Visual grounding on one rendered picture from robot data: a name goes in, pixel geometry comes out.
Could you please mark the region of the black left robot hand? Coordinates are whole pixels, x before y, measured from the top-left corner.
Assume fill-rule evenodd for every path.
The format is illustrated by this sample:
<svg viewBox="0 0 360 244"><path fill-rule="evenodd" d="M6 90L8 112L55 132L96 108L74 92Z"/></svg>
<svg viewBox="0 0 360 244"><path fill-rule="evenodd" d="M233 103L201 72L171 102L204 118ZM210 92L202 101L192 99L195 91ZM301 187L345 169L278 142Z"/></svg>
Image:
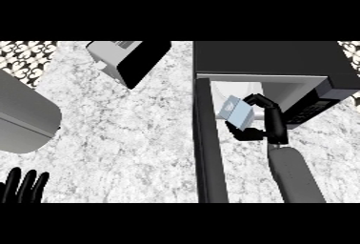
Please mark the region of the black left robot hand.
<svg viewBox="0 0 360 244"><path fill-rule="evenodd" d="M0 203L40 203L47 180L49 172L37 175L37 171L30 170L21 176L21 168L12 168L6 182L0 182Z"/></svg>

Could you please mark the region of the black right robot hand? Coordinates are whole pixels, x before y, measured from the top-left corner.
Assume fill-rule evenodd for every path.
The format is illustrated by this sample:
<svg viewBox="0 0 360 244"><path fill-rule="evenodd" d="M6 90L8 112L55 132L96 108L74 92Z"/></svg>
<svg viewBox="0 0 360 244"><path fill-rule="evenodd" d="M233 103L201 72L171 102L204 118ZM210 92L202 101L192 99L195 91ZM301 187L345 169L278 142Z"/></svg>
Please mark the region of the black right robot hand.
<svg viewBox="0 0 360 244"><path fill-rule="evenodd" d="M279 104L266 98L260 93L245 97L244 102L258 105L264 109L264 130L247 128L241 130L229 121L226 126L239 141L255 141L267 138L270 144L285 145L288 143L286 126L283 113Z"/></svg>

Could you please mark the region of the pale blue milk carton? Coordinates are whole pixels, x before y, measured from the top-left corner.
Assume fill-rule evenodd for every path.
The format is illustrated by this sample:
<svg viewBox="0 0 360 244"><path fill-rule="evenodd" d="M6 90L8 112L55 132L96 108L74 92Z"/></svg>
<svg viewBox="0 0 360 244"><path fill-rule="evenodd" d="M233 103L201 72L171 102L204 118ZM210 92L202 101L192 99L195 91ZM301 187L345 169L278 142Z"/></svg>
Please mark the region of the pale blue milk carton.
<svg viewBox="0 0 360 244"><path fill-rule="evenodd" d="M244 131L255 120L254 107L236 96L230 96L223 104L219 116Z"/></svg>

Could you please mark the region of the dark grey microwave door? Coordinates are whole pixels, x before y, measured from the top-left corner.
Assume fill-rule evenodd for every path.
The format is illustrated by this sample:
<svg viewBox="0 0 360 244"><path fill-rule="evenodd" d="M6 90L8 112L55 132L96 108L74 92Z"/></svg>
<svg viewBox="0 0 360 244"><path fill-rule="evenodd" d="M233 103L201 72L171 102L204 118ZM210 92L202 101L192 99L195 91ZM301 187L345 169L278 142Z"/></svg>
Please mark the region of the dark grey microwave door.
<svg viewBox="0 0 360 244"><path fill-rule="evenodd" d="M195 175L199 203L227 203L226 174L216 123L211 81L195 80L193 89Z"/></svg>

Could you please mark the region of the black microwave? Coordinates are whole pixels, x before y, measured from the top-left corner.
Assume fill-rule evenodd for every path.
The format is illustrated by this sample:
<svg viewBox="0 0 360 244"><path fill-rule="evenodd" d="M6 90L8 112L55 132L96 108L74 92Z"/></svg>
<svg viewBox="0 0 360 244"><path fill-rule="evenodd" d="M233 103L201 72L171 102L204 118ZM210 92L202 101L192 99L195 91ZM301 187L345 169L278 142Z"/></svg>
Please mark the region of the black microwave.
<svg viewBox="0 0 360 244"><path fill-rule="evenodd" d="M335 41L196 41L195 76L258 82L294 129L360 92L360 76Z"/></svg>

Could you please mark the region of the large grey rounded appliance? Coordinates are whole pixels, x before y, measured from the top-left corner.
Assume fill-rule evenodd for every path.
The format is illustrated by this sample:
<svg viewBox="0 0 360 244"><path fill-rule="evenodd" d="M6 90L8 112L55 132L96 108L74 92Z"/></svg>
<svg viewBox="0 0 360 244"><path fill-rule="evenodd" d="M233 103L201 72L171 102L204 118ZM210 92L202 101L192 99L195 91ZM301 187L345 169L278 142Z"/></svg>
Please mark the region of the large grey rounded appliance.
<svg viewBox="0 0 360 244"><path fill-rule="evenodd" d="M61 120L53 102L0 69L0 151L37 150L53 138Z"/></svg>

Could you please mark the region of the silver and black toaster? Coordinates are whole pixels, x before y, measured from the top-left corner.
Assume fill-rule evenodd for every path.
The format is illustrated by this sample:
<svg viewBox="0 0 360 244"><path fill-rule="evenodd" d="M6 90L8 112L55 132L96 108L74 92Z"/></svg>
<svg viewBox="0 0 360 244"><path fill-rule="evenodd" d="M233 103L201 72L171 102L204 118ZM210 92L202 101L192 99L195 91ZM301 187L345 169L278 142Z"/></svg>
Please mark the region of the silver and black toaster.
<svg viewBox="0 0 360 244"><path fill-rule="evenodd" d="M161 61L170 41L92 41L86 49L96 68L130 90Z"/></svg>

